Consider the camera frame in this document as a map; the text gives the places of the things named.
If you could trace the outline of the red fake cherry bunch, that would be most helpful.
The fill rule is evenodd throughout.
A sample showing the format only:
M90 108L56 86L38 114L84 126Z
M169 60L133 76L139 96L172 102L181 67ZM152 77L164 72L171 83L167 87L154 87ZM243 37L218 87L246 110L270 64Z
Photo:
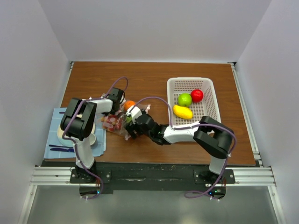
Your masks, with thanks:
M116 115L101 117L102 128L110 132L119 132L122 128L123 118Z

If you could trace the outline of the white plastic basket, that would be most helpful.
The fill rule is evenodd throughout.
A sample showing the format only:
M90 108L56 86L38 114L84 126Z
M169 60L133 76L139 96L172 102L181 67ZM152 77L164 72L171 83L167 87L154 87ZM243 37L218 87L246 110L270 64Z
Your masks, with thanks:
M171 116L174 126L189 125L198 122L203 116L209 116L221 122L220 110L214 84L211 79L204 77L173 77L167 81L167 98L170 107L178 105L178 97L182 93L190 94L193 90L200 89L204 93L204 98L197 103L192 102L189 109L193 112L192 119L182 119L175 114Z

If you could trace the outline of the green fake apple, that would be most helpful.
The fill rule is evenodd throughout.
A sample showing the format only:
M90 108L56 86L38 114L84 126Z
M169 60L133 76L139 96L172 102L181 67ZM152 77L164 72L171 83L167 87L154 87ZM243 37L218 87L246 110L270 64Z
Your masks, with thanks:
M192 97L188 93L182 93L178 97L178 105L182 107L189 107L192 103Z

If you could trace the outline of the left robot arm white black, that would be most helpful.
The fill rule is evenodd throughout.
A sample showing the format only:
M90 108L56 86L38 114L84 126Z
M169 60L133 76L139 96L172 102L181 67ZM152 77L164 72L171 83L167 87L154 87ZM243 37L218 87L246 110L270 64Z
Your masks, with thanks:
M86 183L100 181L96 172L96 162L90 146L95 115L115 114L125 100L125 91L111 88L99 98L72 98L60 123L62 138L72 142L76 165L75 178Z

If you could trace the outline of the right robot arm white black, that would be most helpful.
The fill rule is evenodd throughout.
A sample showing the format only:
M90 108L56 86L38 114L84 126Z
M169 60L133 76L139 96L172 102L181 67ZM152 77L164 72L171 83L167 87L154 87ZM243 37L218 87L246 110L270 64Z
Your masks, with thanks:
M224 179L224 168L233 148L236 146L234 131L209 116L189 125L162 125L147 113L138 118L129 116L124 128L136 139L145 135L158 145L178 142L196 142L211 156L208 178L213 183Z

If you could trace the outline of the orange fake orange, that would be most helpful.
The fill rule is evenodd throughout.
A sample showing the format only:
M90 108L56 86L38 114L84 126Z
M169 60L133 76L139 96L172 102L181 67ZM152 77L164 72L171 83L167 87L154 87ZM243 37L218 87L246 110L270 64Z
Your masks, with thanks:
M133 100L127 100L124 103L124 110L127 111L130 107L132 107L134 105L135 105L135 101L133 101Z

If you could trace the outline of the yellow fake lemon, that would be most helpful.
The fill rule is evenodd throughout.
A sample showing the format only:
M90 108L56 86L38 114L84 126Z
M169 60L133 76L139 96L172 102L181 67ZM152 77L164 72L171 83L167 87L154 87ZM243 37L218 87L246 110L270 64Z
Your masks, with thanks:
M173 110L173 113L177 117L180 117L182 119L192 119L193 118L193 112L187 107L174 105L172 110Z

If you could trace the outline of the clear zip top bag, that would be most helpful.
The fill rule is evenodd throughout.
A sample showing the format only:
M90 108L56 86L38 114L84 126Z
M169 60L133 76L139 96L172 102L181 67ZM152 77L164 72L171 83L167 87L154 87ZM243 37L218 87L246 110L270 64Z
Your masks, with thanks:
M128 140L130 138L130 134L125 129L125 125L129 122L129 118L126 116L126 112L134 105L135 101L124 100L115 114L101 115L97 121L102 125L103 129L122 136L125 140Z

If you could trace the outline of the red fake apple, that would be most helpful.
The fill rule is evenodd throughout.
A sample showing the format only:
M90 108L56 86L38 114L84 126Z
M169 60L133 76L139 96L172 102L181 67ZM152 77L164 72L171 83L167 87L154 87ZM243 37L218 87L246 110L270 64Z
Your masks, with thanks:
M191 93L192 102L197 103L200 102L204 98L204 93L200 89L195 89Z

